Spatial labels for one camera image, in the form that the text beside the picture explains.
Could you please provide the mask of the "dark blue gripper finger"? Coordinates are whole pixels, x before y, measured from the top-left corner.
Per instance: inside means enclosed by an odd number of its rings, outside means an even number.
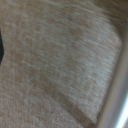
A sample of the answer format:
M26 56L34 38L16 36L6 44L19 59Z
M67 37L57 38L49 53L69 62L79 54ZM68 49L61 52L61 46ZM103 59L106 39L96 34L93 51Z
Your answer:
M3 46L3 40L2 40L2 35L0 30L0 64L3 60L3 56L4 56L4 46Z

